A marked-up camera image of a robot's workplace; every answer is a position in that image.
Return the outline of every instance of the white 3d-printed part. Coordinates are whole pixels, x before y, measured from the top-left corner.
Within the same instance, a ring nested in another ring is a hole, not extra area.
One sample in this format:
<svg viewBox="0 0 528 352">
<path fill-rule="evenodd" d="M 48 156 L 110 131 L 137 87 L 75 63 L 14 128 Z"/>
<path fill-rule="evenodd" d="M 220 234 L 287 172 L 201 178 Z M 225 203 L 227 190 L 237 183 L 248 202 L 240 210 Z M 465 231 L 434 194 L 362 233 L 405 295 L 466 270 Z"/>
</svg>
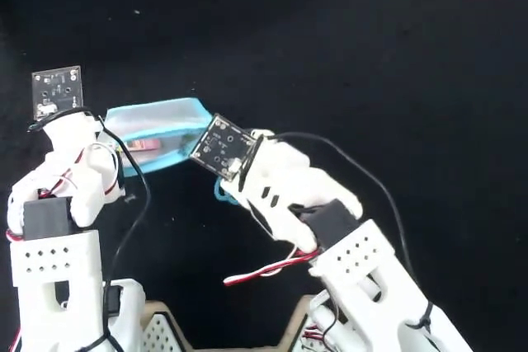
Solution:
<svg viewBox="0 0 528 352">
<path fill-rule="evenodd" d="M 183 352 L 167 318 L 156 313 L 143 332 L 143 352 Z"/>
</svg>

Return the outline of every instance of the black wire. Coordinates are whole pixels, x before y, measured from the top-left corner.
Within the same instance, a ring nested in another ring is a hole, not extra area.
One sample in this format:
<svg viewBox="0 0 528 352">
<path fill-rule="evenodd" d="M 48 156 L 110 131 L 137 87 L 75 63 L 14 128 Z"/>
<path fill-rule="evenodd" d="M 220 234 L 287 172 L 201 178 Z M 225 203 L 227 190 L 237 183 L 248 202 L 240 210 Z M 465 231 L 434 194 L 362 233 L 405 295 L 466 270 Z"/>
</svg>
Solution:
<svg viewBox="0 0 528 352">
<path fill-rule="evenodd" d="M 62 117 L 65 117 L 66 115 L 73 115 L 75 113 L 88 113 L 90 115 L 93 115 L 92 111 L 89 107 L 74 107 L 72 109 L 66 109 L 57 111 L 56 113 L 53 113 L 51 115 L 47 115 L 42 120 L 36 121 L 35 123 L 31 124 L 27 128 L 27 132 L 38 132 L 41 131 L 47 124 L 49 124 L 52 121 L 58 120 Z"/>
<path fill-rule="evenodd" d="M 114 347 L 116 352 L 125 352 L 123 347 L 117 342 L 112 334 L 108 334 L 108 341 L 110 341 L 110 344 Z"/>
<path fill-rule="evenodd" d="M 406 267 L 407 272 L 411 276 L 411 278 L 414 280 L 414 282 L 419 287 L 419 284 L 417 282 L 416 275 L 414 273 L 413 264 L 411 263 L 411 256 L 409 255 L 408 246 L 407 246 L 407 240 L 405 238 L 405 230 L 403 228 L 402 218 L 399 214 L 398 207 L 396 206 L 396 202 L 394 202 L 393 196 L 390 194 L 387 187 L 384 186 L 384 184 L 378 179 L 376 176 L 374 176 L 370 171 L 368 171 L 366 168 L 364 168 L 359 162 L 357 162 L 354 158 L 350 157 L 345 151 L 341 148 L 339 148 L 334 142 L 332 142 L 328 138 L 324 138 L 322 136 L 316 135 L 316 134 L 310 134 L 306 132 L 285 132 L 283 134 L 277 134 L 272 135 L 268 137 L 269 139 L 285 139 L 285 138 L 304 138 L 309 140 L 315 140 L 319 142 L 323 142 L 333 148 L 336 152 L 338 152 L 345 160 L 347 160 L 350 164 L 352 164 L 354 167 L 359 169 L 361 172 L 363 172 L 366 176 L 369 177 L 385 194 L 387 197 L 387 200 L 390 203 L 390 207 L 393 210 L 394 214 L 394 220 L 396 221 L 396 225 L 398 226 L 398 234 L 399 234 L 399 240 L 402 245 L 402 251 L 403 251 L 403 263 Z"/>
<path fill-rule="evenodd" d="M 125 157 L 129 160 L 130 165 L 134 168 L 134 170 L 138 174 L 139 179 L 141 180 L 141 183 L 143 184 L 143 187 L 145 190 L 144 206 L 141 209 L 141 212 L 139 212 L 134 222 L 132 223 L 132 226 L 130 226 L 129 231 L 127 231 L 127 233 L 121 240 L 119 246 L 115 250 L 114 257 L 111 262 L 110 270 L 108 271 L 106 279 L 105 279 L 105 287 L 103 289 L 103 326 L 104 328 L 107 328 L 108 327 L 108 290 L 110 289 L 110 286 L 111 286 L 112 275 L 114 274 L 114 271 L 116 270 L 120 253 L 123 251 L 123 248 L 126 246 L 126 243 L 131 238 L 132 234 L 134 233 L 134 230 L 138 227 L 141 221 L 145 218 L 145 214 L 149 210 L 150 201 L 152 200 L 152 195 L 150 193 L 150 187 L 145 178 L 145 175 L 143 171 L 141 171 L 141 168 L 139 167 L 138 163 L 134 160 L 134 157 L 132 157 L 132 154 L 130 154 L 129 149 L 126 147 L 123 141 L 116 134 L 111 132 L 105 126 L 105 123 L 103 122 L 100 116 L 99 116 L 99 122 L 102 125 L 102 131 L 108 136 L 110 136 L 111 138 L 113 138 L 120 145 L 121 150 L 123 150 Z"/>
<path fill-rule="evenodd" d="M 116 271 L 117 262 L 119 260 L 120 253 L 123 251 L 124 247 L 126 246 L 127 242 L 130 240 L 130 237 L 132 236 L 134 230 L 138 227 L 138 225 L 141 223 L 141 221 L 145 218 L 145 214 L 149 210 L 150 202 L 152 200 L 152 195 L 150 193 L 150 187 L 149 184 L 145 178 L 145 175 L 143 171 L 141 171 L 141 168 L 139 167 L 138 163 L 134 160 L 134 157 L 132 157 L 132 154 L 130 154 L 129 149 L 126 147 L 126 145 L 123 143 L 123 141 L 112 131 L 110 131 L 106 126 L 104 121 L 102 120 L 102 117 L 98 116 L 96 117 L 93 112 L 88 107 L 76 107 L 73 109 L 68 110 L 62 110 L 57 113 L 53 113 L 52 115 L 49 115 L 45 117 L 44 119 L 35 122 L 30 126 L 28 129 L 29 132 L 36 132 L 42 130 L 47 124 L 51 123 L 52 121 L 55 121 L 61 117 L 65 117 L 66 115 L 72 115 L 75 113 L 88 113 L 91 115 L 94 119 L 99 120 L 102 126 L 102 131 L 113 138 L 121 147 L 121 150 L 123 151 L 126 158 L 129 160 L 130 165 L 134 168 L 136 173 L 139 176 L 139 179 L 141 180 L 141 183 L 143 184 L 144 190 L 145 190 L 145 203 L 141 211 L 139 212 L 138 216 L 132 223 L 132 226 L 130 226 L 129 230 L 126 232 L 126 234 L 121 239 L 121 242 L 117 249 L 115 250 L 114 256 L 111 261 L 110 270 L 107 273 L 107 276 L 105 277 L 105 286 L 103 287 L 103 293 L 102 293 L 102 327 L 103 327 L 103 334 L 101 337 L 99 337 L 97 340 L 93 341 L 90 345 L 87 345 L 85 347 L 82 347 L 79 351 L 82 352 L 88 352 L 89 350 L 93 350 L 97 346 L 99 346 L 101 343 L 103 343 L 105 340 L 108 340 L 111 345 L 114 347 L 114 349 L 117 352 L 124 352 L 123 348 L 119 344 L 119 342 L 110 334 L 109 328 L 108 328 L 108 291 L 110 290 L 111 281 L 112 281 L 112 275 Z"/>
<path fill-rule="evenodd" d="M 324 347 L 329 350 L 330 352 L 333 352 L 333 348 L 330 348 L 330 345 L 328 345 L 327 341 L 326 341 L 326 336 L 328 334 L 328 332 L 336 325 L 337 323 L 337 319 L 339 318 L 339 306 L 337 305 L 336 301 L 333 299 L 332 295 L 330 294 L 330 292 L 328 292 L 328 296 L 330 296 L 330 301 L 332 301 L 332 304 L 333 304 L 333 322 L 330 324 L 329 327 L 327 327 L 327 329 L 325 331 L 323 331 L 323 336 L 321 337 L 323 339 L 323 344 L 324 344 Z"/>
</svg>

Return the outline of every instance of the cable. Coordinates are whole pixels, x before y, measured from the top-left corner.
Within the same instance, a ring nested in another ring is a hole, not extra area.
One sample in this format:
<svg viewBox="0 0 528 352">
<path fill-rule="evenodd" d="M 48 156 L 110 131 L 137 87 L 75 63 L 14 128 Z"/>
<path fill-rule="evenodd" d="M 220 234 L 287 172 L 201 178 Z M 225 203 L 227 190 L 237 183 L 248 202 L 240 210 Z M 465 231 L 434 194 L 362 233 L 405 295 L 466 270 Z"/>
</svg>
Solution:
<svg viewBox="0 0 528 352">
<path fill-rule="evenodd" d="M 332 295 L 328 292 L 328 296 L 330 296 L 330 301 L 332 301 L 332 304 L 333 304 L 333 322 L 330 324 L 329 327 L 327 327 L 327 329 L 325 331 L 323 331 L 323 335 L 322 335 L 322 339 L 321 341 L 323 342 L 324 344 L 324 347 L 329 350 L 330 352 L 333 352 L 334 349 L 333 348 L 330 348 L 330 345 L 328 345 L 327 341 L 326 341 L 326 336 L 328 334 L 328 332 L 336 325 L 337 323 L 337 319 L 339 318 L 339 306 L 337 305 L 336 301 L 333 299 Z"/>
<path fill-rule="evenodd" d="M 273 264 L 265 265 L 261 269 L 253 271 L 253 272 L 250 272 L 248 274 L 229 276 L 228 278 L 224 279 L 224 284 L 226 286 L 231 286 L 231 285 L 234 285 L 234 284 L 240 284 L 242 282 L 245 282 L 245 281 L 250 280 L 250 279 L 254 279 L 254 278 L 258 277 L 258 276 L 261 276 L 262 274 L 271 272 L 273 270 L 277 270 L 279 268 L 284 268 L 284 267 L 287 267 L 289 265 L 295 265 L 295 264 L 299 264 L 299 263 L 304 263 L 306 261 L 312 260 L 315 256 L 318 255 L 318 253 L 319 253 L 318 251 L 313 251 L 312 253 L 309 253 L 308 255 L 304 255 L 304 256 L 301 256 L 301 257 L 292 257 L 292 258 L 287 259 L 287 260 L 281 260 L 281 261 L 277 261 L 276 263 L 273 263 Z"/>
<path fill-rule="evenodd" d="M 13 242 L 21 242 L 24 241 L 24 237 L 20 235 L 16 235 L 11 229 L 6 230 L 6 239 L 13 243 Z"/>
<path fill-rule="evenodd" d="M 107 134 L 108 136 L 110 136 L 111 138 L 113 138 L 119 144 L 119 146 L 121 147 L 121 150 L 123 150 L 124 155 L 126 156 L 126 158 L 130 162 L 130 165 L 134 168 L 134 170 L 138 174 L 139 179 L 141 180 L 141 183 L 143 184 L 143 187 L 144 187 L 144 190 L 145 190 L 144 207 L 141 209 L 141 211 L 139 212 L 138 217 L 134 220 L 134 222 L 132 223 L 132 226 L 130 226 L 130 228 L 129 228 L 129 231 L 125 234 L 125 236 L 121 240 L 119 246 L 115 250 L 114 257 L 112 259 L 111 266 L 110 266 L 110 271 L 108 272 L 108 275 L 107 275 L 107 277 L 105 279 L 105 287 L 103 289 L 103 327 L 107 328 L 108 327 L 108 290 L 110 289 L 110 286 L 111 286 L 112 275 L 114 274 L 114 271 L 116 270 L 117 262 L 119 260 L 120 253 L 123 251 L 123 248 L 126 246 L 126 243 L 129 241 L 129 239 L 132 236 L 134 230 L 138 227 L 138 225 L 144 219 L 145 214 L 147 213 L 147 211 L 149 209 L 150 201 L 152 200 L 152 195 L 150 193 L 150 187 L 149 187 L 149 184 L 148 184 L 148 182 L 147 182 L 147 180 L 145 178 L 145 175 L 144 175 L 143 171 L 141 171 L 141 168 L 139 167 L 138 163 L 134 160 L 134 157 L 132 157 L 132 154 L 130 154 L 129 149 L 126 147 L 126 145 L 123 143 L 123 141 L 116 134 L 111 132 L 105 126 L 105 123 L 104 123 L 104 121 L 102 120 L 102 118 L 100 116 L 98 117 L 98 119 L 99 119 L 99 122 L 101 123 L 102 131 L 105 134 Z"/>
<path fill-rule="evenodd" d="M 369 177 L 369 179 L 371 179 L 384 192 L 385 197 L 387 197 L 387 200 L 390 203 L 390 207 L 394 214 L 394 220 L 396 221 L 396 225 L 398 226 L 399 240 L 400 240 L 400 243 L 402 246 L 402 252 L 403 252 L 403 263 L 406 267 L 407 272 L 409 273 L 411 278 L 414 280 L 414 282 L 419 287 L 419 284 L 417 282 L 417 277 L 413 269 L 413 264 L 411 263 L 411 256 L 409 255 L 407 240 L 405 237 L 405 229 L 403 228 L 403 223 L 402 223 L 401 216 L 399 214 L 398 207 L 396 206 L 396 202 L 394 201 L 393 196 L 390 194 L 387 187 L 385 187 L 385 185 L 380 181 L 380 179 L 374 176 L 370 171 L 364 168 L 359 162 L 357 162 L 354 158 L 350 157 L 347 153 L 345 153 L 343 149 L 339 148 L 334 142 L 332 142 L 328 138 L 324 138 L 317 134 L 311 134 L 307 132 L 285 132 L 283 134 L 273 135 L 268 138 L 269 139 L 304 138 L 308 140 L 315 140 L 315 141 L 325 143 L 331 148 L 333 148 L 343 158 L 345 158 L 345 160 L 347 160 L 350 164 L 352 164 L 354 167 L 356 167 L 361 172 L 363 172 L 367 177 Z"/>
<path fill-rule="evenodd" d="M 18 327 L 18 330 L 16 331 L 16 334 L 15 334 L 15 339 L 13 340 L 11 345 L 9 345 L 9 349 L 8 349 L 9 352 L 15 352 L 17 350 L 17 346 L 20 344 L 21 338 L 22 338 L 21 328 Z"/>
<path fill-rule="evenodd" d="M 294 254 L 297 252 L 297 245 L 294 245 L 293 249 L 291 250 L 291 252 L 288 254 L 288 256 L 286 256 L 285 260 L 289 260 L 291 259 Z M 264 274 L 261 274 L 262 277 L 264 278 L 267 278 L 268 276 L 274 276 L 274 275 L 277 275 L 279 274 L 280 272 L 282 271 L 282 268 L 277 268 L 276 270 L 273 270 L 273 271 L 270 271 L 270 272 L 266 272 Z"/>
<path fill-rule="evenodd" d="M 38 132 L 41 131 L 47 124 L 51 123 L 52 121 L 58 120 L 62 117 L 65 117 L 67 115 L 74 115 L 75 113 L 88 113 L 90 115 L 92 114 L 92 111 L 89 107 L 74 107 L 72 109 L 67 110 L 61 110 L 56 113 L 53 113 L 51 115 L 47 115 L 44 119 L 36 121 L 35 123 L 31 124 L 27 128 L 27 132 Z"/>
</svg>

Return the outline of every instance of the translucent plastic bag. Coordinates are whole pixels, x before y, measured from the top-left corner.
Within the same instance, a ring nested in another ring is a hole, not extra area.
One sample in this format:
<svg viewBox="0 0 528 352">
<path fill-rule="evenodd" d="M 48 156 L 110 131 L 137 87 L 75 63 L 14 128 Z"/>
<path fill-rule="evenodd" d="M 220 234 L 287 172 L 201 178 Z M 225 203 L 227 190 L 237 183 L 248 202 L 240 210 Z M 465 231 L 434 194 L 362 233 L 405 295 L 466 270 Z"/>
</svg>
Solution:
<svg viewBox="0 0 528 352">
<path fill-rule="evenodd" d="M 146 173 L 185 161 L 211 119 L 198 99 L 182 98 L 109 109 L 105 126 L 127 144 Z M 98 140 L 116 145 L 104 133 Z M 125 176 L 135 175 L 123 153 L 121 159 Z"/>
</svg>

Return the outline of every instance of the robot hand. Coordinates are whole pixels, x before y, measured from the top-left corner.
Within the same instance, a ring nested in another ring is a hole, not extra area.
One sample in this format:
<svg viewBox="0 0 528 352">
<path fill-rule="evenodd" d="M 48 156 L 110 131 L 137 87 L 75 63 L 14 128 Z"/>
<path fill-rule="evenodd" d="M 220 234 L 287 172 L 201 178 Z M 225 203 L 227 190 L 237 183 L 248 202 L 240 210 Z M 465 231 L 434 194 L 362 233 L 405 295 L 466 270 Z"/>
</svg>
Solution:
<svg viewBox="0 0 528 352">
<path fill-rule="evenodd" d="M 31 203 L 33 209 L 42 210 L 50 205 L 44 198 L 71 197 L 71 218 L 78 227 L 86 228 L 92 225 L 104 204 L 114 202 L 125 193 L 118 181 L 119 160 L 115 150 L 97 142 L 96 132 L 100 129 L 100 123 L 83 113 L 66 115 L 44 127 L 54 150 L 12 187 L 7 210 L 9 237 L 18 238 L 23 234 L 27 203 L 30 203 L 28 210 Z M 40 229 L 34 238 L 53 236 L 58 235 L 47 228 Z"/>
</svg>

